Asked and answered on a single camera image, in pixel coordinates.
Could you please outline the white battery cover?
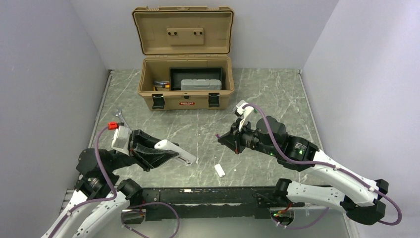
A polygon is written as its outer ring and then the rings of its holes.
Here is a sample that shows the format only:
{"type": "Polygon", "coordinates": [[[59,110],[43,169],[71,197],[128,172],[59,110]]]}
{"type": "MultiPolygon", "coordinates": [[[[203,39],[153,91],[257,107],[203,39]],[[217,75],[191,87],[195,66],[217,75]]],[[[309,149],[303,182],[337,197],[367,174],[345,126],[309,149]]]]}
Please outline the white battery cover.
{"type": "Polygon", "coordinates": [[[220,164],[216,164],[216,165],[214,166],[214,168],[215,168],[215,170],[216,170],[217,175],[218,175],[220,178],[222,178],[222,177],[224,177],[224,176],[225,176],[224,169],[222,168],[222,166],[221,166],[220,164]]]}

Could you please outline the white remote control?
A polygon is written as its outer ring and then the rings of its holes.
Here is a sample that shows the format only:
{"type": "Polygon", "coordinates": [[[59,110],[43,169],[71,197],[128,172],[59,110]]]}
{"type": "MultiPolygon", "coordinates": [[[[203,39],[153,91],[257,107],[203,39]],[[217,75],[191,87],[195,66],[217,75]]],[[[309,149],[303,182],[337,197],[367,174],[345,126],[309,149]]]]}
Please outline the white remote control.
{"type": "Polygon", "coordinates": [[[175,145],[167,139],[161,140],[158,143],[156,143],[154,145],[154,148],[177,153],[177,155],[172,158],[186,166],[195,163],[197,160],[196,156],[192,155],[191,153],[187,152],[186,150],[182,149],[178,145],[175,145]]]}

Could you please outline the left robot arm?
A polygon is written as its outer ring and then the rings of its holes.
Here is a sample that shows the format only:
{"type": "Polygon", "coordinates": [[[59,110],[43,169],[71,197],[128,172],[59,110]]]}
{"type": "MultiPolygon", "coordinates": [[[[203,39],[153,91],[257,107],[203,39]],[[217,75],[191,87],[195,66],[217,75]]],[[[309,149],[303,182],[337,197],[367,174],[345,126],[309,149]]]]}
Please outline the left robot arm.
{"type": "Polygon", "coordinates": [[[142,130],[132,131],[123,124],[109,125],[97,135],[94,147],[79,155],[77,171],[81,178],[45,238],[91,238],[116,216],[144,214],[145,206],[160,205],[156,196],[146,193],[132,179],[119,180],[114,171],[138,165],[144,171],[176,159],[189,165],[196,157],[166,139],[152,137],[142,130]]]}

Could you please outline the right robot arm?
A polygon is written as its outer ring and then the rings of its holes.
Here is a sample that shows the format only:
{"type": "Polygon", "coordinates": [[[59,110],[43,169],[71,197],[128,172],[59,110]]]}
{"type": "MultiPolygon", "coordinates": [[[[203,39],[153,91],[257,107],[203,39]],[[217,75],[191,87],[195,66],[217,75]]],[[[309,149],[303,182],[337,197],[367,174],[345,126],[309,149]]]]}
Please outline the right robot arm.
{"type": "Polygon", "coordinates": [[[293,203],[310,203],[340,211],[351,220],[363,225],[373,225],[385,216],[386,205],[376,190],[386,194],[389,184],[383,179],[371,180],[354,172],[346,174],[344,167],[327,156],[310,141],[289,135],[286,126],[271,116],[266,117],[273,136],[281,151],[294,161],[304,161],[297,165],[286,161],[276,150],[263,119],[251,129],[248,122],[239,127],[237,119],[230,130],[217,140],[235,154],[249,148],[277,159],[283,167],[316,176],[327,186],[306,185],[290,179],[280,178],[270,197],[271,203],[279,206],[293,203]]]}

